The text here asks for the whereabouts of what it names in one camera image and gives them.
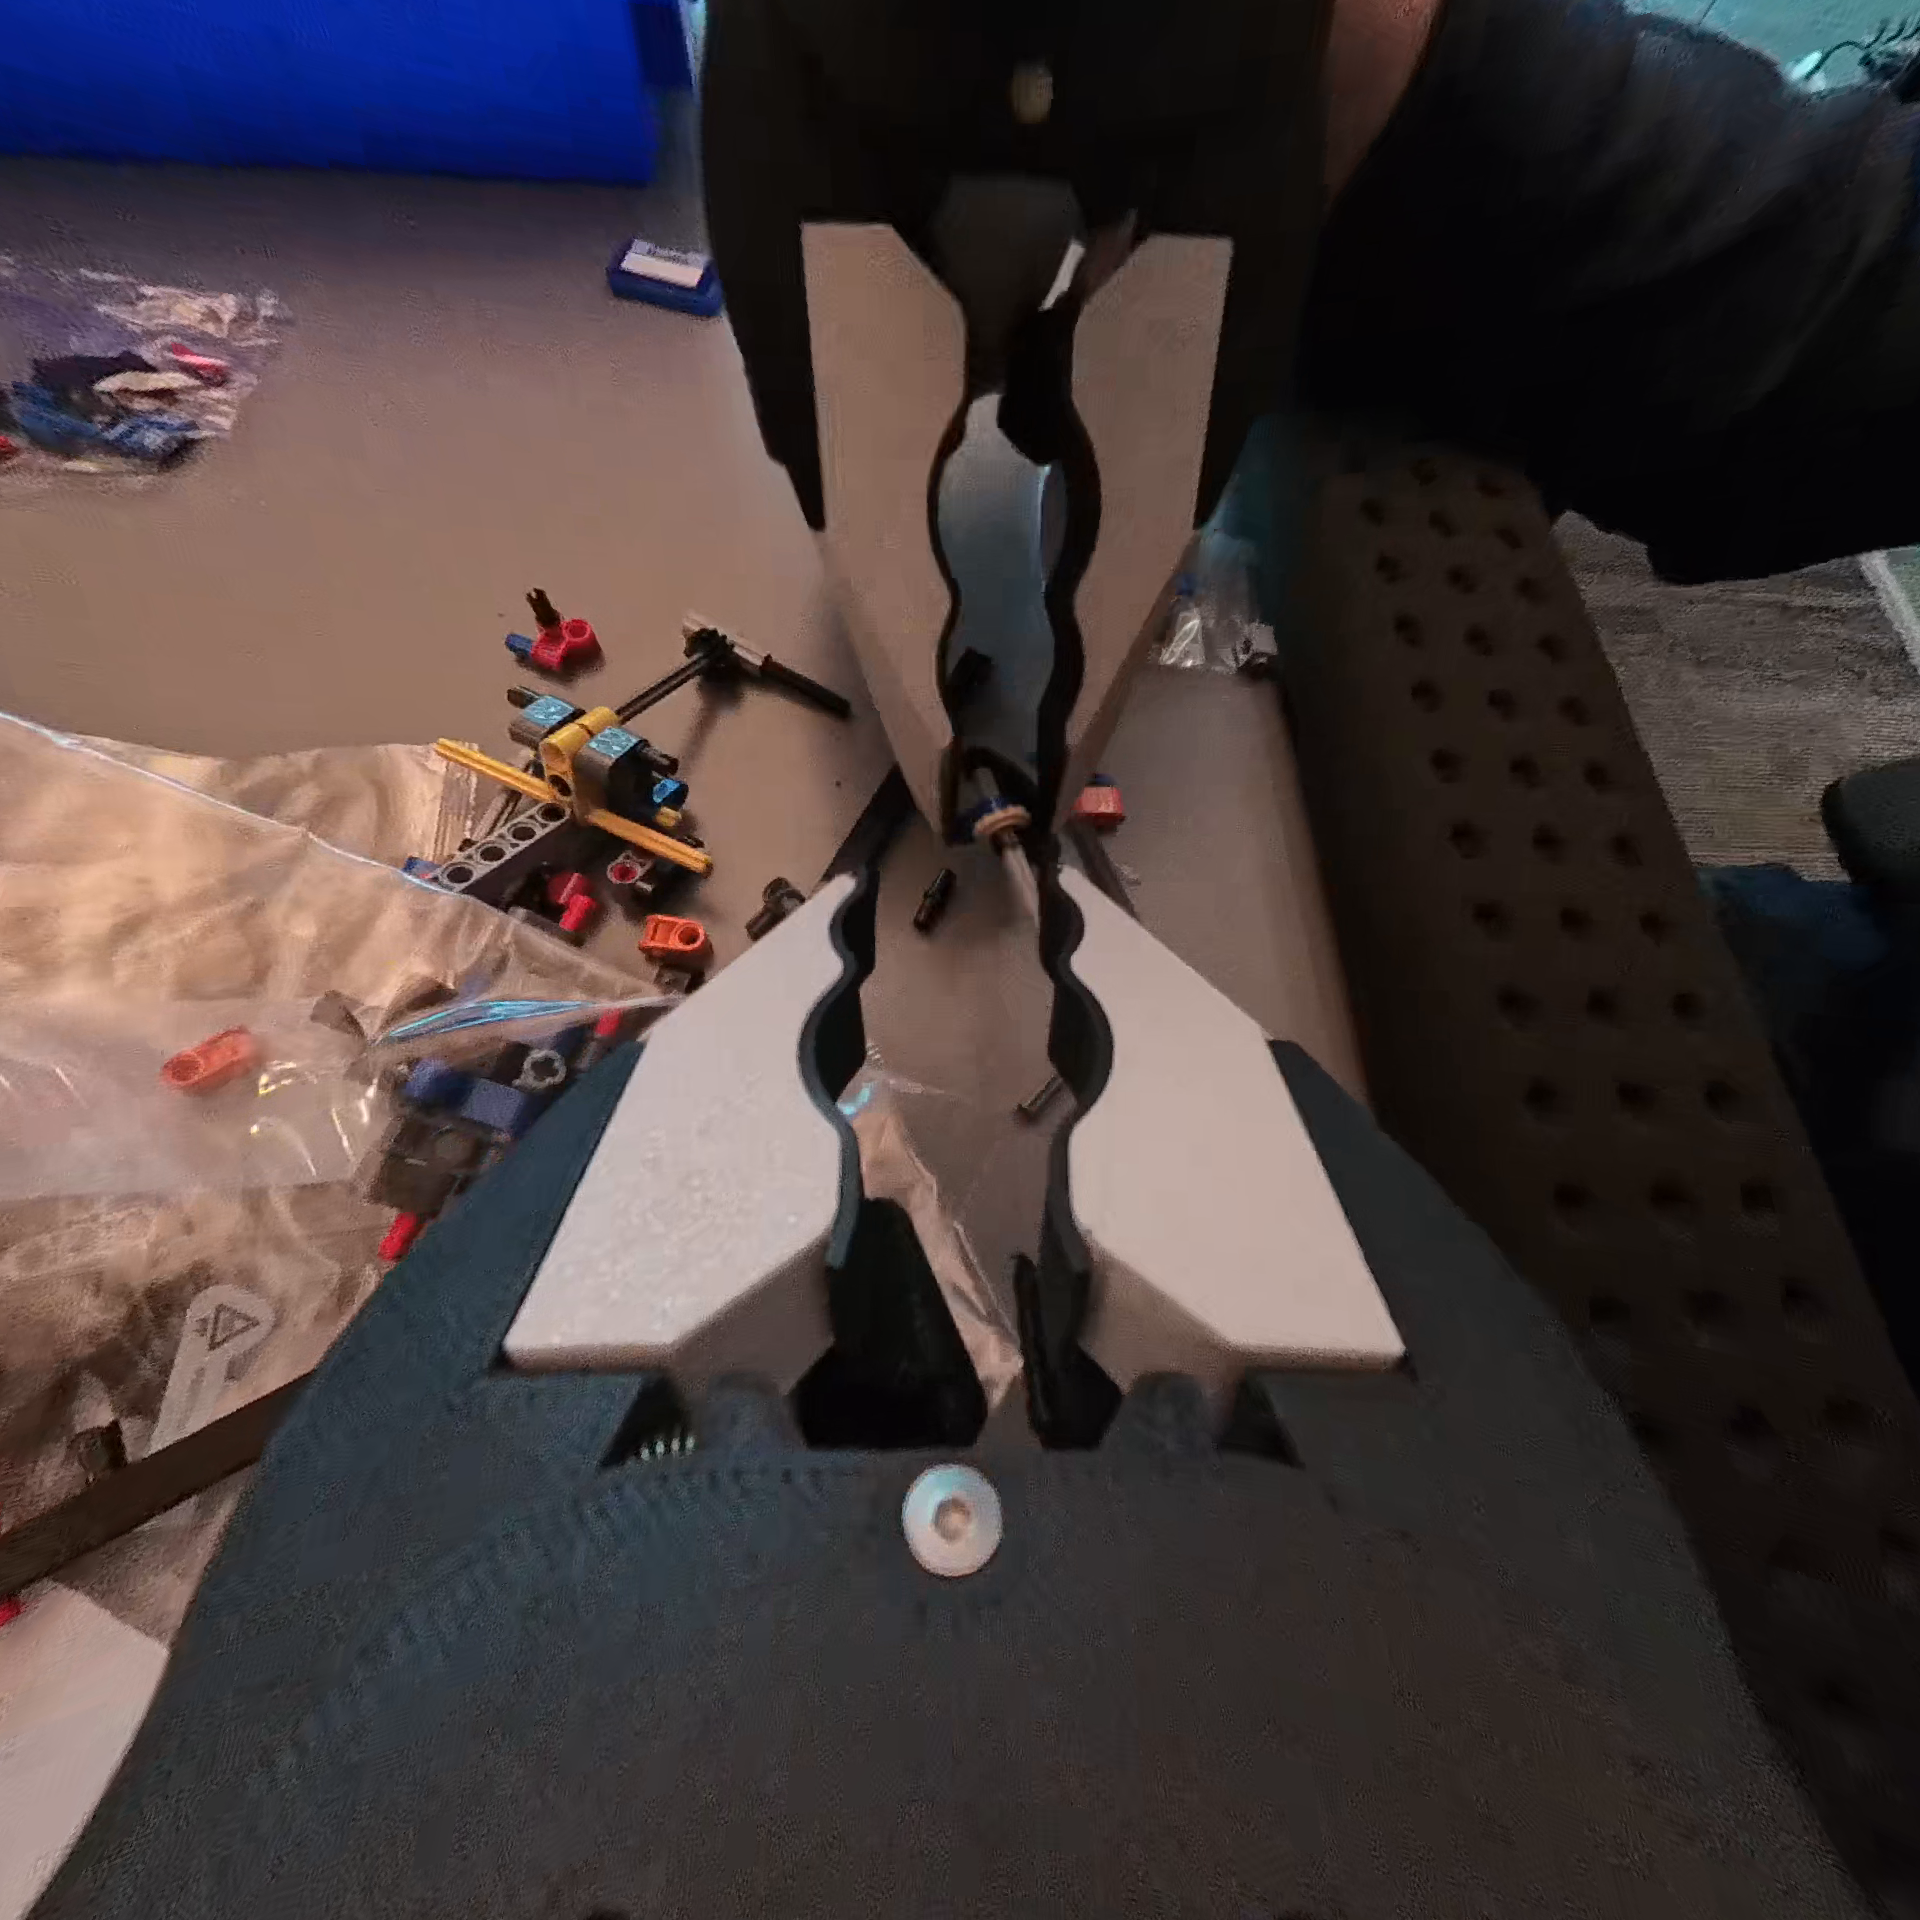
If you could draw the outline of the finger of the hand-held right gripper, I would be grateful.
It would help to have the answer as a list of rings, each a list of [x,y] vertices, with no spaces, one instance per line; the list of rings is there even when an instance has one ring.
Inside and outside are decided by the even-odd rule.
[[[806,225],[801,269],[823,561],[896,769],[945,834],[956,590],[936,518],[966,414],[964,309],[886,225]]]
[[[1151,234],[1068,299],[1062,547],[1045,590],[1046,827],[1097,771],[1198,524],[1230,276],[1227,238]]]

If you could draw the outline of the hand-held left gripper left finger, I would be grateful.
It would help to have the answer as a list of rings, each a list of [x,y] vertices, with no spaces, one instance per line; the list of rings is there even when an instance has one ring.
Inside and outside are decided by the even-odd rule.
[[[732,1376],[787,1393],[827,1354],[873,910],[868,870],[831,876],[651,1026],[502,1339],[512,1366],[699,1397]]]

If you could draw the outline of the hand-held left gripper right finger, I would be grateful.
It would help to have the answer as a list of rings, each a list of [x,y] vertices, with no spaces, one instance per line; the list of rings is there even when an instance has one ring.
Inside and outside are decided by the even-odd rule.
[[[1072,1090],[1043,1277],[1070,1361],[1182,1378],[1212,1416],[1267,1374],[1388,1376],[1406,1342],[1279,1056],[1089,877],[1043,894],[1046,1051]]]

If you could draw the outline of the red lego connector black pin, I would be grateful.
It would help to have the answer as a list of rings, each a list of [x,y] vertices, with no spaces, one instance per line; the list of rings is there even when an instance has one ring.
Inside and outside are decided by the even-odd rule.
[[[590,620],[559,612],[542,587],[528,590],[524,598],[533,629],[502,638],[516,664],[555,681],[579,680],[603,664],[603,645]]]

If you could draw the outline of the long black lego beam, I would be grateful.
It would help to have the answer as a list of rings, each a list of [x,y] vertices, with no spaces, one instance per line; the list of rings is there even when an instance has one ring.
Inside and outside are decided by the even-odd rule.
[[[823,870],[821,890],[838,877],[851,876],[860,880],[862,876],[875,876],[888,846],[913,817],[913,793],[900,765],[894,764],[854,817],[854,822],[838,848],[831,852]]]

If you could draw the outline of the yellow grey lego assembly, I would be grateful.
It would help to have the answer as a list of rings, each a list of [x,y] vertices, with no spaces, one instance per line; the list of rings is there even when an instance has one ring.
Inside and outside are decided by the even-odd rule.
[[[575,706],[516,690],[501,758],[456,739],[435,754],[493,802],[446,854],[409,859],[423,884],[583,947],[620,896],[648,899],[672,877],[705,877],[713,858],[685,826],[687,787],[675,754],[621,708]]]

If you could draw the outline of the person's right forearm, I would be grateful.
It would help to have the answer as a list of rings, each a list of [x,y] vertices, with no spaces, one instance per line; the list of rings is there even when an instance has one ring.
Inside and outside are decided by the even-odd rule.
[[[1327,209],[1300,404],[1672,586],[1918,539],[1916,104],[1623,4],[1444,4]]]

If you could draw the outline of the bag red blue lego pieces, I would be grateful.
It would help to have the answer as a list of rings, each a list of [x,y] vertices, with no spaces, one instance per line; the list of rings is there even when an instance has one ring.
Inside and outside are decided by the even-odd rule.
[[[1256,552],[1220,533],[1198,536],[1177,566],[1147,661],[1240,681],[1272,681],[1279,645],[1256,595]]]

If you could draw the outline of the bag black blue lego pieces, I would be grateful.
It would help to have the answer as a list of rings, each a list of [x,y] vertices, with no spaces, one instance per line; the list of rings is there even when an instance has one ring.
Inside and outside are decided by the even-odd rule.
[[[349,1084],[372,1102],[351,1187],[388,1219],[375,1267],[409,1254],[592,1067],[681,1002],[665,986],[590,995],[502,970],[411,977],[384,1004],[317,997],[309,1020],[348,1042]]]

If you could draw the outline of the black lego beam red pins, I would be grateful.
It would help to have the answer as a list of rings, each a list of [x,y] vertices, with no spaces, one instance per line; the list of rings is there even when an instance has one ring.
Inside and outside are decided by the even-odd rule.
[[[13,1601],[259,1464],[310,1374],[195,1428],[1,1536],[1,1601]]]

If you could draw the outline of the small bag blue lego pieces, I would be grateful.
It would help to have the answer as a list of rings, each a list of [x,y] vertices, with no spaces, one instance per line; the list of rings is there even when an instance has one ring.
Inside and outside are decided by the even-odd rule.
[[[1,258],[5,470],[134,480],[237,427],[284,345],[273,293]]]

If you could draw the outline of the person's right hand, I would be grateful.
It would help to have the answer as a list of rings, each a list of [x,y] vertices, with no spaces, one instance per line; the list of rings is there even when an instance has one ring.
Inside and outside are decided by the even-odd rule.
[[[1323,57],[1323,186],[1336,202],[1429,51],[1444,2],[1333,2]]]

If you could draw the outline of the small blue white box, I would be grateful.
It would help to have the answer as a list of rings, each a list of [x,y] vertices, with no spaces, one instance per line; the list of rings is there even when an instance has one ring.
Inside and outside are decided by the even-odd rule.
[[[725,312],[721,282],[705,252],[631,238],[607,260],[607,290],[617,299],[657,307],[694,320]]]

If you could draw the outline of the dark perforated board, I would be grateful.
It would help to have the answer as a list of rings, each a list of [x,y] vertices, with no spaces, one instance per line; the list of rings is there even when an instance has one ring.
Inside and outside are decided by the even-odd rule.
[[[1916,1389],[1535,494],[1309,425],[1283,697],[1376,1116],[1569,1329],[1916,1916]]]

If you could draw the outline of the pile of clear plastic bags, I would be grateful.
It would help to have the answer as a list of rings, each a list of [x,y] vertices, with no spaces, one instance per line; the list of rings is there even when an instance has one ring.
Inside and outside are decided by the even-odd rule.
[[[387,1214],[325,992],[411,977],[639,986],[390,854],[448,838],[428,749],[197,758],[5,718],[5,1525],[317,1363],[377,1284]],[[172,1053],[246,1026],[189,1098]]]

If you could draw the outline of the blue plastic bin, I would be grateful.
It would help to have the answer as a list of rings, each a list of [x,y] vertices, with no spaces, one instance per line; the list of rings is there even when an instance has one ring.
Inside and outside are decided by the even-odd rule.
[[[1,154],[643,186],[701,4],[5,2]]]

